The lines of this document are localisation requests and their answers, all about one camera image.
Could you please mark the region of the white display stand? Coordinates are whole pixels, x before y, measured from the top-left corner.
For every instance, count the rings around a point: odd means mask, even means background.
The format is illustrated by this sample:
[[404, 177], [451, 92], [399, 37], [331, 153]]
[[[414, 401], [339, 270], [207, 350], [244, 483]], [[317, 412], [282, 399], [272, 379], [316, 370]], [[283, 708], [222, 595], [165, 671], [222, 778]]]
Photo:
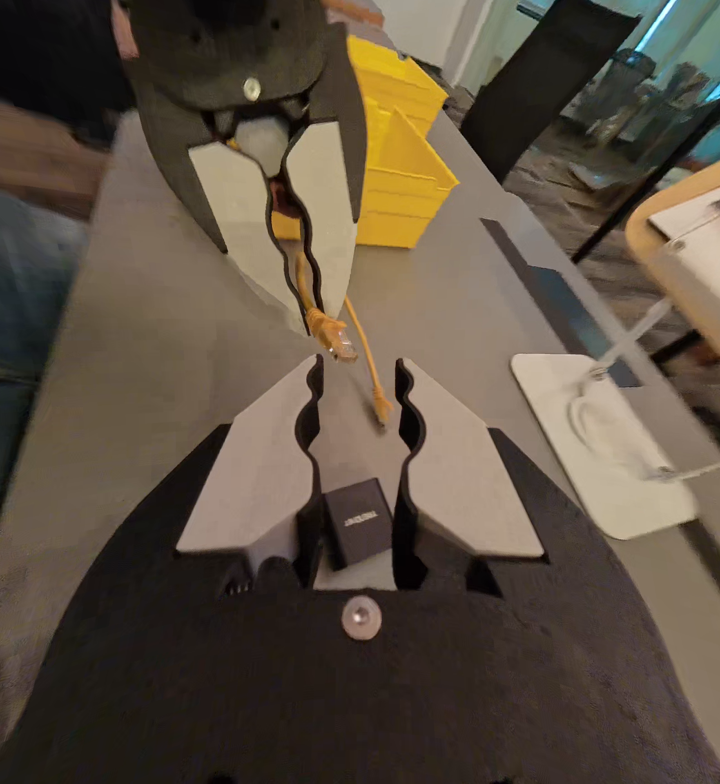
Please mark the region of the white display stand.
[[598, 359], [584, 354], [515, 354], [514, 380], [585, 512], [600, 531], [627, 541], [698, 518], [699, 480], [720, 460], [680, 468], [610, 376], [611, 366], [678, 307], [696, 307], [698, 330], [720, 343], [720, 238], [695, 232], [655, 257], [671, 274], [667, 294]]

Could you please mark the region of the black network adapter box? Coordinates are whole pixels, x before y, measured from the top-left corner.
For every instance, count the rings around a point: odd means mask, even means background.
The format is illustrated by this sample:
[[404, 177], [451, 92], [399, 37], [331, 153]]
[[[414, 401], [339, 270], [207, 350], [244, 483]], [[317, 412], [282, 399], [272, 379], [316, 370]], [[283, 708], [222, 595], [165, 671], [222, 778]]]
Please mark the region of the black network adapter box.
[[393, 515], [378, 478], [327, 492], [324, 504], [325, 535], [334, 571], [392, 548]]

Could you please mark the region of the wooden display board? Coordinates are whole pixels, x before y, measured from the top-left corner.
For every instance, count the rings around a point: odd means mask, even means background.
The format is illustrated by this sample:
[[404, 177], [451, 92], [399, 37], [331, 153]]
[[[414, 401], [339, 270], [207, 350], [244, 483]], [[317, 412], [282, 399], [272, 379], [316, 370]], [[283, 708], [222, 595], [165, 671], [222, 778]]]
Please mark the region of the wooden display board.
[[629, 251], [720, 356], [720, 217], [677, 240], [649, 225], [656, 212], [720, 187], [720, 161], [640, 204], [626, 223]]

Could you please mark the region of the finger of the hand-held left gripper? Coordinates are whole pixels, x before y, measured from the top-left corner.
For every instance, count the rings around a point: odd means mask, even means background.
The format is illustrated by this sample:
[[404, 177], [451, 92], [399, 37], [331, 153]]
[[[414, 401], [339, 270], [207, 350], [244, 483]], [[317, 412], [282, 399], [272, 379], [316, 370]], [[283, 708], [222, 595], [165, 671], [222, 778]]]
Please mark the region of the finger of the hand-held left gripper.
[[188, 155], [229, 261], [247, 287], [276, 309], [281, 323], [307, 336], [302, 303], [289, 278], [288, 256], [273, 234], [272, 193], [261, 165], [217, 141], [192, 147]]
[[314, 304], [336, 319], [348, 289], [357, 235], [339, 123], [315, 122], [301, 129], [289, 143], [283, 173], [302, 214]]

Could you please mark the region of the printed instruction sheet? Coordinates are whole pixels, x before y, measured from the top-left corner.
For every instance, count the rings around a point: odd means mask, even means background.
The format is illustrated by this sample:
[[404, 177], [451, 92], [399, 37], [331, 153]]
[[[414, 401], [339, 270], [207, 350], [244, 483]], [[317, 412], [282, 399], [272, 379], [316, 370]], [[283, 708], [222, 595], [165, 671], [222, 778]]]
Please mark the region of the printed instruction sheet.
[[707, 191], [674, 207], [654, 213], [647, 219], [650, 226], [673, 241], [720, 217], [720, 187]]

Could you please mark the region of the person's leg in jeans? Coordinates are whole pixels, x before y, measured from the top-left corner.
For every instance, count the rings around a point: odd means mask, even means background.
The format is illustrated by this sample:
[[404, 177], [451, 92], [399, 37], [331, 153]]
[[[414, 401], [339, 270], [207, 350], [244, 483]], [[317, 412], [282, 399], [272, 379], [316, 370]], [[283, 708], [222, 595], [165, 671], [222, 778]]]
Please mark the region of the person's leg in jeans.
[[0, 191], [0, 514], [86, 226]]

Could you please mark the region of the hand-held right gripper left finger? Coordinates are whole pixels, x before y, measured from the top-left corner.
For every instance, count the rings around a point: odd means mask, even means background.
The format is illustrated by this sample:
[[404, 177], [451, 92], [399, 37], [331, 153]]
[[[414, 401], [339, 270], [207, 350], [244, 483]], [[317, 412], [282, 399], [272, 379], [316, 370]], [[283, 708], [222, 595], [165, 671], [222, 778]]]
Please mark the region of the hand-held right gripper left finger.
[[315, 354], [241, 411], [176, 544], [181, 555], [229, 554], [251, 579], [270, 558], [314, 584], [324, 527], [319, 469], [324, 361]]

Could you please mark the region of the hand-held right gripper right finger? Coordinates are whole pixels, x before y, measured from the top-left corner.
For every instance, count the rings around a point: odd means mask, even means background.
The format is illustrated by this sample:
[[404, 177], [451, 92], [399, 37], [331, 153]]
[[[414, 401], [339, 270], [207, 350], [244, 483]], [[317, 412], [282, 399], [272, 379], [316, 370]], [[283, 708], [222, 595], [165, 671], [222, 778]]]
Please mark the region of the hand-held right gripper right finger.
[[394, 507], [394, 583], [429, 578], [494, 590], [490, 563], [547, 553], [490, 427], [408, 358], [395, 365], [398, 434], [409, 450]]

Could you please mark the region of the large yellow plastic bin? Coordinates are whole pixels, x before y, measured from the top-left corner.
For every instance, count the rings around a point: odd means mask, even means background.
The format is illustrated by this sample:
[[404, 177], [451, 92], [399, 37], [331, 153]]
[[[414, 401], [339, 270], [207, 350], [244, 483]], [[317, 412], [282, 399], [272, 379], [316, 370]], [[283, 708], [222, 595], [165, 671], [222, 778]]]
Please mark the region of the large yellow plastic bin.
[[365, 100], [368, 150], [356, 243], [413, 249], [459, 184], [397, 108]]

